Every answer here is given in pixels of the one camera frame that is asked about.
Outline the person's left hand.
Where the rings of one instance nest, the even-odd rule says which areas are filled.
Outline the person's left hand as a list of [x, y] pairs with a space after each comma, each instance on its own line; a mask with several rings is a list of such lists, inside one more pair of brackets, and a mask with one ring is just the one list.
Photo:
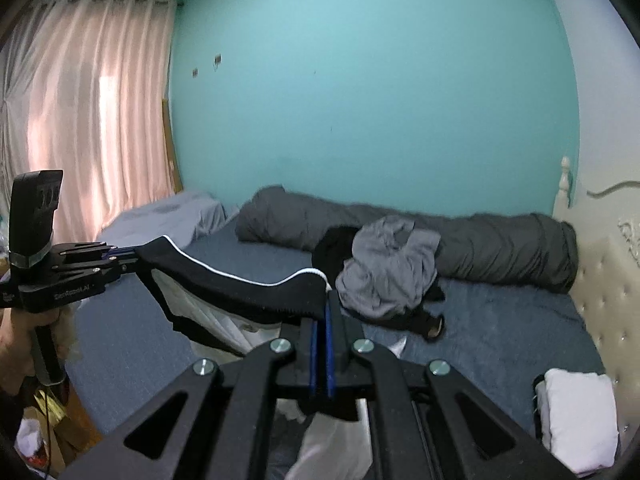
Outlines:
[[35, 375], [32, 358], [32, 332], [36, 327], [52, 326], [56, 354], [68, 358], [77, 338], [74, 329], [75, 308], [66, 306], [42, 313], [6, 309], [1, 313], [1, 390], [16, 396], [27, 376]]

